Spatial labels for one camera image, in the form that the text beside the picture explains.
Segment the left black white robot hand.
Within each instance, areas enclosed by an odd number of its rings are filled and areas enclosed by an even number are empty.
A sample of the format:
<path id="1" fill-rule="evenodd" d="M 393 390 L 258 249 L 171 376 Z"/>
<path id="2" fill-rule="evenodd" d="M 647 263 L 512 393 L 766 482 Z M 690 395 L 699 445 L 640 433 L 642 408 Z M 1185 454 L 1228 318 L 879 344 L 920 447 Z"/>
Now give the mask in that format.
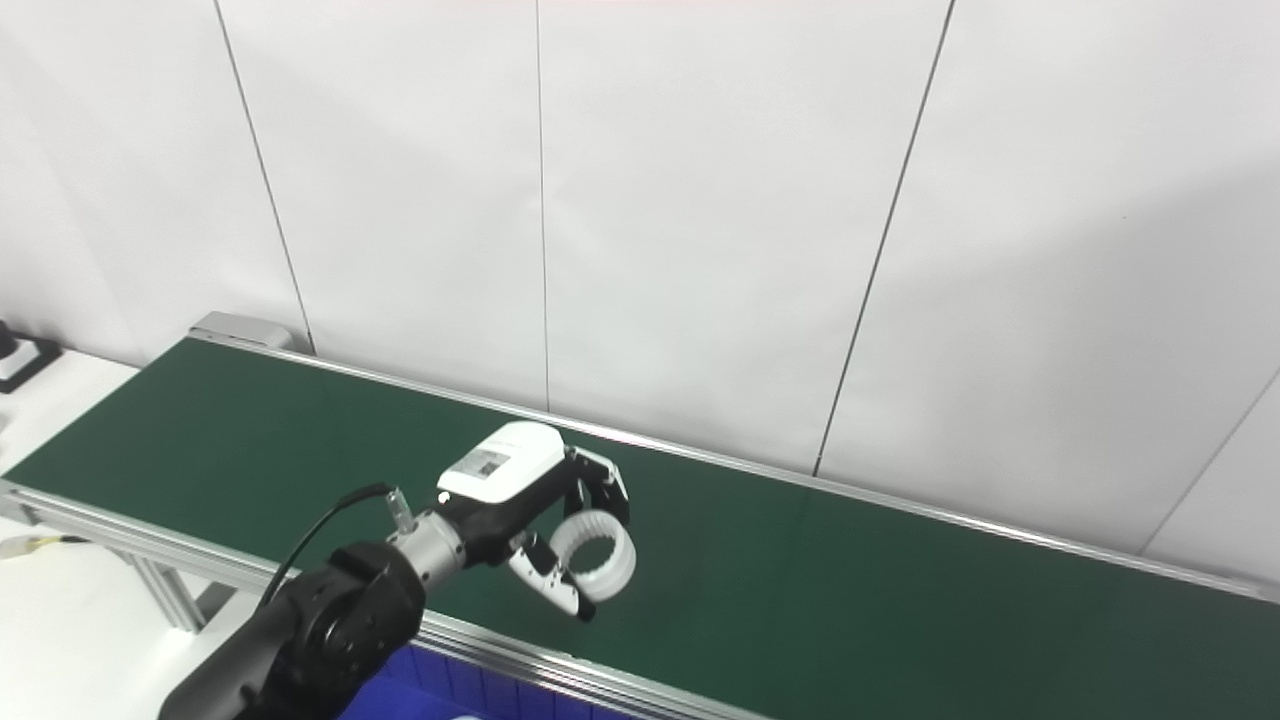
<path id="1" fill-rule="evenodd" d="M 567 445 L 554 427 L 509 421 L 439 477 L 433 509 L 462 568 L 506 565 L 582 623 L 637 569 L 630 493 L 608 457 Z"/>

